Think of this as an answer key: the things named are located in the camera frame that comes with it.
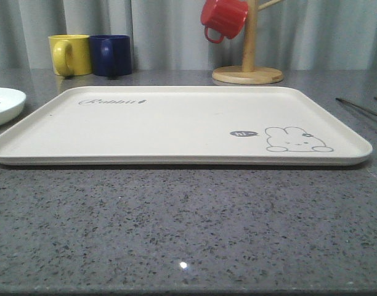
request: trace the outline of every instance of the rectangular tray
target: rectangular tray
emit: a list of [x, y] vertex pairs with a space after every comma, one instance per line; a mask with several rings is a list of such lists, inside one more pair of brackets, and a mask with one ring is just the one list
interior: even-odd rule
[[0, 163], [353, 165], [369, 142], [296, 89], [73, 88], [0, 135]]

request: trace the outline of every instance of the navy blue mug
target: navy blue mug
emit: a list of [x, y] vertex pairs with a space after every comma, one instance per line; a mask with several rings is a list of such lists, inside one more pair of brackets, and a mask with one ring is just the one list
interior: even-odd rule
[[122, 76], [132, 73], [129, 36], [94, 35], [89, 41], [93, 74]]

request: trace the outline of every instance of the white bowl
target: white bowl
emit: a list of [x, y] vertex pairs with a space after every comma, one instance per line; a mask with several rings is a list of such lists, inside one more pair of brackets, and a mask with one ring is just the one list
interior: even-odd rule
[[0, 88], [0, 125], [15, 118], [24, 108], [26, 94], [17, 89]]

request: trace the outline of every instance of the chopsticks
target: chopsticks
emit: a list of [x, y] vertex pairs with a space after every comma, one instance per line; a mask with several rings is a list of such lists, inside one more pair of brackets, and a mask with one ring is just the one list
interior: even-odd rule
[[364, 107], [364, 106], [358, 105], [358, 104], [356, 104], [356, 103], [354, 103], [354, 102], [352, 102], [352, 101], [349, 101], [349, 100], [347, 100], [347, 99], [344, 99], [344, 98], [342, 98], [342, 97], [336, 97], [335, 99], [336, 99], [337, 101], [342, 102], [342, 103], [346, 103], [346, 104], [353, 105], [354, 107], [357, 107], [357, 108], [359, 108], [359, 109], [361, 109], [361, 110], [364, 110], [364, 111], [368, 112], [369, 114], [372, 114], [372, 115], [374, 115], [374, 116], [377, 117], [377, 112], [373, 111], [372, 109], [369, 109], [369, 108], [366, 108], [366, 107]]

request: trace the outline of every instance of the gray speckled countertop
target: gray speckled countertop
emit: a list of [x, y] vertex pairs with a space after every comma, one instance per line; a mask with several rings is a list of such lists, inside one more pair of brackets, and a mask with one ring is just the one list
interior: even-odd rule
[[[23, 113], [87, 85], [214, 85], [211, 71], [64, 80], [0, 70]], [[292, 71], [373, 145], [352, 167], [0, 165], [0, 293], [377, 293], [377, 72]]]

